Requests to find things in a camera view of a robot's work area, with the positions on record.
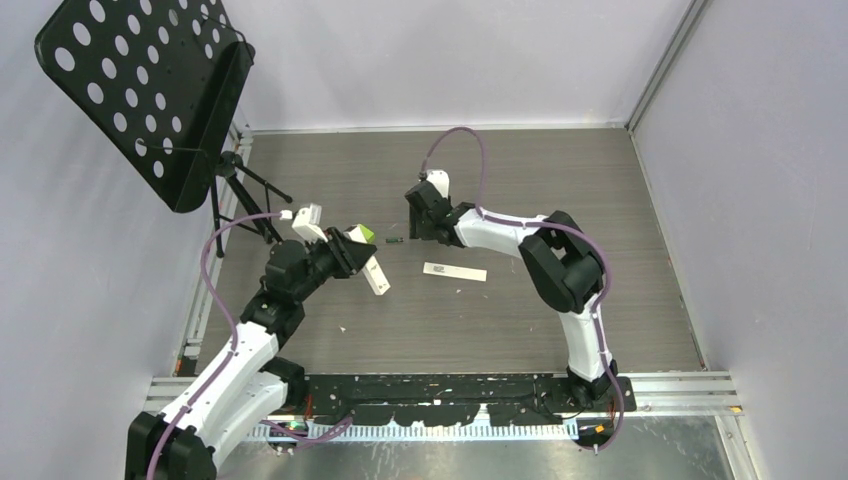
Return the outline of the long white remote cover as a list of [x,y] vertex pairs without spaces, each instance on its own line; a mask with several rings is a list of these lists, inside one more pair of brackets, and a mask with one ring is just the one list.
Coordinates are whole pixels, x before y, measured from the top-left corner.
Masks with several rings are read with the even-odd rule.
[[460,280],[486,282],[488,272],[484,269],[475,269],[467,267],[459,267],[453,265],[445,265],[439,263],[425,262],[423,265],[423,273],[427,275],[440,276],[446,278],[454,278]]

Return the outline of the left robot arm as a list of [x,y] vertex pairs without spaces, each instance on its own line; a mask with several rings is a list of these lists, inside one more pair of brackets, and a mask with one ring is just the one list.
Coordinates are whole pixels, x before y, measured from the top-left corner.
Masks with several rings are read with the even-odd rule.
[[304,369],[278,353],[303,321],[305,300],[331,278],[366,270],[376,253],[353,230],[334,227],[314,241],[274,245],[228,343],[169,405],[130,424],[125,478],[214,479],[268,415],[298,412],[307,398]]

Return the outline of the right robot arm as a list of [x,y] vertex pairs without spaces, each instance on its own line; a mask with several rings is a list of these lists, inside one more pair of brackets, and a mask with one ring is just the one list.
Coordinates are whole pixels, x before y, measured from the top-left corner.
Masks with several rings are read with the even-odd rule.
[[608,349],[601,303],[608,270],[599,247],[562,211],[535,218],[497,214],[469,202],[452,205],[428,180],[404,195],[410,235],[460,248],[482,248],[522,260],[541,300],[561,321],[568,348],[565,388],[584,410],[611,395],[617,367]]

